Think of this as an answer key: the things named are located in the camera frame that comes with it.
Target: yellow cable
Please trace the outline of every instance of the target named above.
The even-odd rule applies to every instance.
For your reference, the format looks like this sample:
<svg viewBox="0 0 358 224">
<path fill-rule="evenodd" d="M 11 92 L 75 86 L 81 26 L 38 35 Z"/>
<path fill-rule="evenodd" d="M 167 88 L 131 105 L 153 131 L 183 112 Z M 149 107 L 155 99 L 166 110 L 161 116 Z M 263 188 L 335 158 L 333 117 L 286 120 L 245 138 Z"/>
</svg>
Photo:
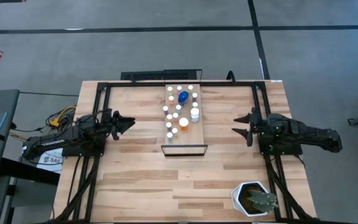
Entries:
<svg viewBox="0 0 358 224">
<path fill-rule="evenodd" d="M 62 112 L 60 112 L 59 116 L 57 116 L 57 118 L 55 118 L 53 121 L 49 122 L 50 125 L 54 126 L 54 127 L 59 127 L 60 125 L 60 118 L 63 116 L 63 114 L 68 111 L 69 109 L 75 109 L 75 106 L 69 106 L 67 108 L 65 108 Z"/>
</svg>

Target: white pot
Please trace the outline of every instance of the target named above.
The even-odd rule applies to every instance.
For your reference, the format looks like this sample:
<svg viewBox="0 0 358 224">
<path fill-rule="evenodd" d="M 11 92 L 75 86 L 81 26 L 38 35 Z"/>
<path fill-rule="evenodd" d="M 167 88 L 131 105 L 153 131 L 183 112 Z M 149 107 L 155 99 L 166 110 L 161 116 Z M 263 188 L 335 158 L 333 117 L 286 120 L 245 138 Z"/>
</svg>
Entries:
<svg viewBox="0 0 358 224">
<path fill-rule="evenodd" d="M 267 212 L 264 212 L 264 213 L 260 213 L 260 214 L 248 214 L 248 212 L 242 207 L 242 205 L 240 204 L 240 201 L 239 201 L 239 197 L 240 197 L 240 191 L 241 191 L 241 188 L 242 186 L 246 185 L 246 184 L 257 184 L 259 185 L 259 187 L 261 189 L 263 189 L 263 191 L 265 193 L 268 193 L 268 191 L 266 190 L 266 188 L 259 182 L 259 181 L 252 181 L 252 182 L 243 182 L 241 183 L 240 185 L 238 185 L 232 192 L 231 192 L 231 198 L 232 198 L 232 201 L 233 201 L 233 207 L 244 213 L 245 215 L 247 215 L 248 217 L 255 217 L 255 216 L 262 216 L 262 215 L 267 215 Z"/>
</svg>

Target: small vial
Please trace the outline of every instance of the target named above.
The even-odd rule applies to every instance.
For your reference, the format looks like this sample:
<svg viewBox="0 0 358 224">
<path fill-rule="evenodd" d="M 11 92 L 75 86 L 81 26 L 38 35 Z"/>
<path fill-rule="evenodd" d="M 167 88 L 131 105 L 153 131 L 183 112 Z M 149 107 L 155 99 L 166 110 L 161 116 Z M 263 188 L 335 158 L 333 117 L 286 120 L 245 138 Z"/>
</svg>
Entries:
<svg viewBox="0 0 358 224">
<path fill-rule="evenodd" d="M 167 133 L 167 138 L 168 138 L 168 141 L 172 141 L 173 140 L 173 134 L 172 133 Z"/>
<path fill-rule="evenodd" d="M 192 94 L 193 102 L 197 102 L 197 96 L 198 96 L 197 93 L 193 93 L 193 94 Z"/>
<path fill-rule="evenodd" d="M 179 94 L 181 93 L 181 86 L 178 86 L 177 90 L 178 90 L 178 96 L 179 96 Z"/>
<path fill-rule="evenodd" d="M 168 90 L 168 95 L 173 96 L 173 88 L 172 88 L 172 86 L 168 86 L 167 90 Z"/>
<path fill-rule="evenodd" d="M 180 114 L 180 111 L 181 111 L 181 106 L 177 105 L 177 113 Z"/>
<path fill-rule="evenodd" d="M 178 121 L 179 121 L 179 114 L 178 114 L 178 113 L 174 113 L 174 114 L 172 115 L 172 117 L 173 117 L 174 122 L 178 122 Z"/>
<path fill-rule="evenodd" d="M 187 120 L 187 118 L 180 118 L 179 126 L 182 131 L 187 131 L 188 125 L 189 125 L 189 120 Z"/>
<path fill-rule="evenodd" d="M 171 123 L 171 122 L 167 122 L 167 123 L 165 124 L 165 126 L 167 127 L 167 130 L 168 130 L 168 131 L 172 131 L 172 123 Z"/>
<path fill-rule="evenodd" d="M 189 93 L 192 94 L 193 93 L 193 85 L 189 85 L 187 87 L 187 89 L 189 90 Z"/>
<path fill-rule="evenodd" d="M 173 105 L 173 99 L 174 99 L 173 96 L 169 96 L 169 97 L 168 97 L 169 105 Z"/>
<path fill-rule="evenodd" d="M 191 109 L 190 114 L 191 114 L 191 122 L 193 122 L 193 123 L 197 122 L 198 118 L 200 117 L 199 109 L 198 108 Z"/>
<path fill-rule="evenodd" d="M 168 106 L 163 106 L 162 110 L 164 111 L 165 115 L 168 115 Z"/>
<path fill-rule="evenodd" d="M 172 134 L 174 136 L 178 136 L 178 129 L 177 128 L 172 128 Z"/>
</svg>

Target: hexagonal pot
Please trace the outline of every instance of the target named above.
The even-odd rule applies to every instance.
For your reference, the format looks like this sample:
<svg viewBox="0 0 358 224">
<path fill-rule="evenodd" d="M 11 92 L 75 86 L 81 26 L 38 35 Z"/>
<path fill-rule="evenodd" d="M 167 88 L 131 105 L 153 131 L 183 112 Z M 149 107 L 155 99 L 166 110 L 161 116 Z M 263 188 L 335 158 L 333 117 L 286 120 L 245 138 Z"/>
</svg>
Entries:
<svg viewBox="0 0 358 224">
<path fill-rule="evenodd" d="M 240 185 L 238 185 L 232 192 L 231 192 L 231 198 L 233 202 L 233 207 L 242 212 L 243 214 L 247 215 L 248 217 L 256 217 L 256 216 L 262 216 L 267 215 L 267 212 L 253 212 L 253 211 L 247 211 L 246 208 L 244 208 L 240 203 L 240 196 L 241 193 L 243 193 L 246 188 L 250 185 L 258 186 L 260 190 L 263 190 L 265 193 L 268 193 L 266 188 L 259 182 L 259 181 L 253 181 L 253 182 L 243 182 Z"/>
</svg>

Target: wooden table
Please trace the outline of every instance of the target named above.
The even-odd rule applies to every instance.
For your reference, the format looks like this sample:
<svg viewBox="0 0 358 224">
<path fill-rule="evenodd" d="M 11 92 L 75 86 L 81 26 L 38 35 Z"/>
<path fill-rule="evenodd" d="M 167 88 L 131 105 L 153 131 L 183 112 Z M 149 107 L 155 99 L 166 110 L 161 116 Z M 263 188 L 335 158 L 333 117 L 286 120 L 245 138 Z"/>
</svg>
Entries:
<svg viewBox="0 0 358 224">
<path fill-rule="evenodd" d="M 83 82 L 77 117 L 92 113 L 97 84 L 97 81 Z M 266 86 L 272 113 L 290 117 L 283 83 L 266 81 Z M 247 217 L 233 209 L 231 201 L 231 191 L 241 182 L 259 180 L 269 189 L 257 141 L 247 147 L 245 139 L 231 130 L 247 128 L 233 119 L 245 116 L 254 106 L 251 88 L 202 86 L 201 99 L 204 143 L 209 145 L 205 156 L 164 157 L 160 148 L 166 135 L 162 111 L 164 87 L 112 89 L 109 108 L 119 110 L 123 116 L 135 117 L 136 124 L 119 141 L 111 137 L 107 140 L 99 163 L 92 222 L 274 220 L 273 212 L 264 217 Z M 261 94 L 259 100 L 264 111 Z M 56 214 L 66 206 L 76 160 L 69 157 L 64 162 L 54 203 Z M 282 156 L 282 161 L 289 191 L 307 213 L 315 216 L 302 163 L 294 156 Z M 76 172 L 73 193 L 77 190 L 80 170 L 81 165 Z M 278 198 L 285 217 L 280 193 Z M 85 203 L 80 218 L 84 215 Z"/>
</svg>

